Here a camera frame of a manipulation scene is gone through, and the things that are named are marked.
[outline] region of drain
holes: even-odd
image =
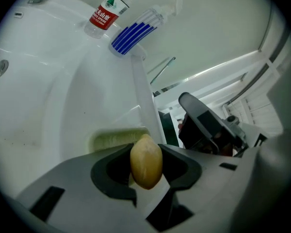
[[[9,67],[9,62],[7,60],[0,61],[0,77],[5,73],[8,67]]]

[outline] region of plastic bottle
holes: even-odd
[[[182,10],[183,0],[166,0],[164,6],[154,5],[144,11],[128,27],[120,31],[109,45],[110,51],[122,57],[139,41],[168,21],[168,16],[176,16]]]
[[[118,17],[129,9],[133,0],[104,0],[84,27],[84,32],[100,39]]]

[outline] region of potato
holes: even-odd
[[[162,177],[161,148],[144,134],[130,151],[130,168],[135,182],[144,189],[152,189]]]

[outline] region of sink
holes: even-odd
[[[18,0],[0,25],[0,189],[15,198],[57,164],[90,152],[97,132],[146,127],[165,143],[136,46],[124,58],[83,27],[95,11],[79,0]]]

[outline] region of green triangle logo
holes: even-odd
[[[107,3],[108,3],[109,5],[111,5],[111,6],[113,6],[113,5],[114,5],[114,0],[108,0]]]

